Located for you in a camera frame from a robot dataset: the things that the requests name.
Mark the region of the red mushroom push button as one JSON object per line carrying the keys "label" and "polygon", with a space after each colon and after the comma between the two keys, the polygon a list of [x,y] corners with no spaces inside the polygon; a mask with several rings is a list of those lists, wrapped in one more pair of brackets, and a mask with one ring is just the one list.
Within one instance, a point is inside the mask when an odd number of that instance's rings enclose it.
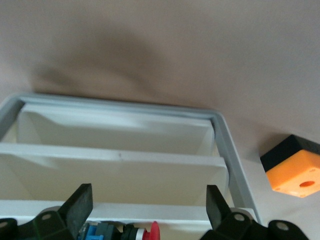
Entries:
{"label": "red mushroom push button", "polygon": [[160,227],[156,221],[146,228],[124,224],[119,230],[114,222],[86,222],[76,240],[161,240]]}

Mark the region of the orange button enclosure box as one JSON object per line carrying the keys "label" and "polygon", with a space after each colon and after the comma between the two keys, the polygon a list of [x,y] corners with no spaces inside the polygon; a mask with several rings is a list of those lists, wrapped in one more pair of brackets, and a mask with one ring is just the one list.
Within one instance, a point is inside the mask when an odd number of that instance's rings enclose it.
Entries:
{"label": "orange button enclosure box", "polygon": [[260,157],[273,191],[305,198],[320,192],[320,144],[290,135]]}

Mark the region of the white drawer cabinet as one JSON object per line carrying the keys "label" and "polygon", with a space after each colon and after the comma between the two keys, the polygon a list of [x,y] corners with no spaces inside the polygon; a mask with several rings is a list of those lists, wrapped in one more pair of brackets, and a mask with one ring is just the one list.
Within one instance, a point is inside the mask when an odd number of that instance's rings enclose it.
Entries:
{"label": "white drawer cabinet", "polygon": [[21,94],[0,105],[0,144],[221,157],[224,200],[260,219],[228,126],[214,110]]}

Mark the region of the brown table mat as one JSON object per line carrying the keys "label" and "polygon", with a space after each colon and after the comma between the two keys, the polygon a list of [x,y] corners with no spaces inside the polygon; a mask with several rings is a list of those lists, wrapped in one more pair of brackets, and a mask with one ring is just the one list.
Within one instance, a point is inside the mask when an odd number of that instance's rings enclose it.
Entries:
{"label": "brown table mat", "polygon": [[320,0],[0,0],[0,103],[22,92],[217,110],[261,219],[320,240],[320,192],[274,192],[260,163],[320,143]]}

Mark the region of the white plastic drawer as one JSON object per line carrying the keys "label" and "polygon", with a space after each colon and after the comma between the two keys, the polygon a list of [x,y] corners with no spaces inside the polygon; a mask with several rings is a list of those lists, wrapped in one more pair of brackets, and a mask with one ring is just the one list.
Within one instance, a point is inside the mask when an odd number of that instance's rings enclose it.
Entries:
{"label": "white plastic drawer", "polygon": [[225,194],[222,157],[0,143],[0,199],[64,201],[91,184],[101,203],[202,206],[207,185]]}
{"label": "white plastic drawer", "polygon": [[[62,204],[62,201],[0,199],[0,219],[14,218],[22,225],[45,209]],[[95,202],[88,221],[134,224],[145,229],[156,221],[161,240],[199,240],[212,228],[204,206]]]}

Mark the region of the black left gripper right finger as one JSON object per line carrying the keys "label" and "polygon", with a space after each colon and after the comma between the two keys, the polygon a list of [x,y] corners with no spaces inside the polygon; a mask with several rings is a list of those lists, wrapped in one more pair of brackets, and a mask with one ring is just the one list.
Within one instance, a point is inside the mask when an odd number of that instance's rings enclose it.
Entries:
{"label": "black left gripper right finger", "polygon": [[295,224],[272,220],[265,227],[239,211],[232,211],[216,185],[206,187],[208,230],[199,240],[307,240]]}

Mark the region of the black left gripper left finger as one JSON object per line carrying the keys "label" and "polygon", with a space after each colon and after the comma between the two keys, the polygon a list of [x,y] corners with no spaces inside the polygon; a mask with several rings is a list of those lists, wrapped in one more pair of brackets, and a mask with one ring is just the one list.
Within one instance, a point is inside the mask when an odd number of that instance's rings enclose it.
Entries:
{"label": "black left gripper left finger", "polygon": [[92,185],[84,183],[58,210],[44,211],[27,223],[0,218],[0,240],[77,240],[92,210]]}

